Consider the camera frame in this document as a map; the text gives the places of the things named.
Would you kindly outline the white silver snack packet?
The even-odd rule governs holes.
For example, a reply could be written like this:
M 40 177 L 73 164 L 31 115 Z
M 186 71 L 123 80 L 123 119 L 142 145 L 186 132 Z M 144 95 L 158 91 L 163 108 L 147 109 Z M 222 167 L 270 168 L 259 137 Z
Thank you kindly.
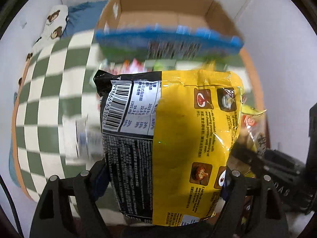
M 96 119 L 89 116 L 63 117 L 62 131 L 68 163 L 87 163 L 103 158 L 102 134 Z

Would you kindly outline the yellow black noodle packet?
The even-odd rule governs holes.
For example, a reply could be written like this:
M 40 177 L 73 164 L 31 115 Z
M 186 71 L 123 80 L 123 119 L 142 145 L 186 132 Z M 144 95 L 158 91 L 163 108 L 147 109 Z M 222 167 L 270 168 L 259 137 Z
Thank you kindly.
M 241 128 L 243 83 L 205 69 L 94 76 L 119 210 L 160 226 L 209 218 Z

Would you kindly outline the yellow snack bag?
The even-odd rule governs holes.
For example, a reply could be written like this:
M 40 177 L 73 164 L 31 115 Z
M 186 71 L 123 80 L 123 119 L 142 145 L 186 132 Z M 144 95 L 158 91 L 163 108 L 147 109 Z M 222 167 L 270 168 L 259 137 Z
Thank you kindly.
M 266 110 L 258 110 L 254 107 L 247 105 L 247 104 L 243 104 L 241 112 L 244 115 L 259 117 L 259 116 L 265 115 Z

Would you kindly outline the red black noodle packet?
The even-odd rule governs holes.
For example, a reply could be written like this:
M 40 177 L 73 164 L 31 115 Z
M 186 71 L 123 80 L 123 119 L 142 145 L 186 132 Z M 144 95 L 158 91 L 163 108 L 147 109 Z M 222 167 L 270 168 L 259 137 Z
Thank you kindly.
M 265 114 L 242 115 L 239 142 L 247 149 L 263 155 L 266 150 L 266 120 Z

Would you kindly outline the green white checkered blanket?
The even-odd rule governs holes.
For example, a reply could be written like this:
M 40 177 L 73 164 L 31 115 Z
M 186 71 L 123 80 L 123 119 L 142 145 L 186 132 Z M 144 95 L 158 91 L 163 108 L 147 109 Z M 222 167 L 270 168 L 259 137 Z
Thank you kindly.
M 94 163 L 66 161 L 62 118 L 89 116 L 97 120 L 101 130 L 102 100 L 94 82 L 99 70 L 113 75 L 195 69 L 231 71 L 243 83 L 242 105 L 249 105 L 251 89 L 247 74 L 243 67 L 229 65 L 230 60 L 238 59 L 239 53 L 204 61 L 132 59 L 113 62 L 102 52 L 95 31 L 79 32 L 48 45 L 31 57 L 16 117 L 18 162 L 30 197 L 39 200 L 51 175 L 70 178 Z

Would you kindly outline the blue bed sheet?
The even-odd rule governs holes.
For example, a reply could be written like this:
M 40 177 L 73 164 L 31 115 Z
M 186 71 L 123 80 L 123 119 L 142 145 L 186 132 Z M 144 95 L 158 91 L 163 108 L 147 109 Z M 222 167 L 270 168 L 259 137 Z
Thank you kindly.
M 94 29 L 108 0 L 85 2 L 68 7 L 68 21 L 62 39 L 77 32 Z

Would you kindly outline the bear print pillow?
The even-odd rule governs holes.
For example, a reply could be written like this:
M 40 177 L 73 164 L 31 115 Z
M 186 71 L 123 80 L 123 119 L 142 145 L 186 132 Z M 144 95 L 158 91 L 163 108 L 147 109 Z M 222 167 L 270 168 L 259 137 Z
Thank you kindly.
M 26 61 L 31 60 L 31 57 L 41 51 L 45 46 L 59 41 L 66 28 L 67 20 L 68 7 L 66 5 L 53 6 L 47 16 L 42 34 L 34 43 L 31 52 L 28 53 Z

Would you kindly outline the cardboard box with blue print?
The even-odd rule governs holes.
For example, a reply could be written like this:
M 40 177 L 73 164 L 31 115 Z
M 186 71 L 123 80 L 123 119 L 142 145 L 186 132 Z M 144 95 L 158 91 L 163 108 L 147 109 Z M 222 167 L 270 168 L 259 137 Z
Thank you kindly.
M 95 39 L 113 62 L 204 61 L 238 54 L 244 44 L 218 0 L 110 0 Z

